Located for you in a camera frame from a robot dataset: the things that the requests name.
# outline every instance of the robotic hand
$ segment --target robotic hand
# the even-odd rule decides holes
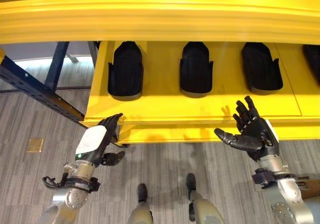
[[[77,149],[75,161],[64,166],[59,183],[55,178],[44,177],[47,188],[56,190],[52,204],[45,210],[38,224],[73,224],[79,209],[86,203],[88,194],[96,192],[100,183],[93,178],[94,170],[101,164],[114,166],[125,153],[104,153],[123,114],[101,120],[97,126],[85,131]]]
[[[271,209],[279,224],[314,224],[310,210],[304,204],[301,192],[287,166],[279,157],[279,141],[270,122],[261,118],[249,96],[245,105],[237,101],[237,112],[233,118],[240,135],[226,133],[216,128],[215,134],[227,145],[246,151],[259,169],[252,176],[256,184],[262,185]]]

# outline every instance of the yellow panel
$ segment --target yellow panel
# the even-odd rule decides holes
[[[320,116],[320,87],[303,54],[302,45],[277,44],[276,47],[302,115]]]
[[[260,115],[283,119],[300,116],[290,83],[280,62],[284,87],[279,92],[259,96],[250,93],[242,71],[241,49],[244,43],[206,42],[213,64],[213,89],[204,98],[183,96],[179,88],[179,63],[186,42],[137,42],[143,53],[142,97],[123,102],[108,94],[108,65],[114,49],[121,42],[102,42],[95,66],[86,122],[98,121],[123,112],[120,123],[177,124],[214,123],[232,120],[236,101],[250,95]],[[274,44],[268,44],[273,58],[278,57]]]
[[[320,43],[320,0],[20,0],[0,4],[0,43],[223,40]]]
[[[5,51],[3,49],[0,48],[0,65],[2,63],[2,60],[5,58]]]
[[[314,123],[272,123],[280,140],[320,139],[320,124]],[[119,144],[159,142],[212,142],[220,141],[214,133],[216,127],[239,134],[235,124],[220,125],[132,125],[125,127],[119,136]]]

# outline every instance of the metal frame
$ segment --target metal frame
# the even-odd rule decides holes
[[[97,49],[99,49],[99,42],[96,41],[88,41],[89,51],[92,58],[92,62],[94,63],[93,66],[96,67],[96,61],[97,61]]]
[[[84,114],[55,93],[67,47],[68,44],[66,44],[66,42],[63,44],[61,42],[60,45],[57,45],[54,53],[55,56],[46,79],[46,85],[16,65],[15,62],[7,56],[1,55],[3,52],[1,53],[0,49],[0,78],[24,92],[29,97],[46,105],[51,110],[83,126],[79,121],[84,120]]]
[[[44,84],[55,91],[61,74],[62,65],[67,53],[69,42],[58,42],[54,51],[54,56]]]

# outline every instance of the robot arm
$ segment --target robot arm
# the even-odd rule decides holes
[[[73,224],[79,209],[86,203],[88,195],[99,189],[100,183],[92,175],[100,165],[117,164],[124,152],[104,154],[122,114],[116,114],[99,122],[85,131],[77,149],[75,161],[64,166],[59,183],[54,178],[42,180],[49,189],[56,190],[52,204],[45,210],[38,224]]]
[[[252,176],[260,184],[271,203],[273,215],[279,224],[314,224],[311,211],[304,204],[295,175],[283,165],[279,157],[279,141],[270,122],[261,118],[253,101],[245,97],[249,109],[238,101],[233,118],[240,135],[217,128],[215,134],[227,145],[246,151],[259,169]]]

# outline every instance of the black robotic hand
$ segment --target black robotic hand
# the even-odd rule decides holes
[[[246,151],[254,161],[266,155],[279,155],[279,143],[268,123],[259,116],[251,98],[246,96],[244,99],[248,104],[249,110],[238,100],[236,102],[236,110],[239,115],[233,115],[241,134],[233,135],[220,128],[216,128],[214,133],[225,144]]]
[[[82,153],[81,155],[76,156],[75,159],[89,161],[93,163],[96,167],[100,164],[106,166],[116,165],[124,157],[124,152],[120,152],[118,154],[104,154],[104,152],[106,150],[107,145],[109,145],[109,143],[111,142],[112,137],[116,133],[117,122],[122,115],[122,113],[119,113],[106,119],[102,119],[97,126],[104,126],[106,128],[106,133],[98,148],[90,152]]]

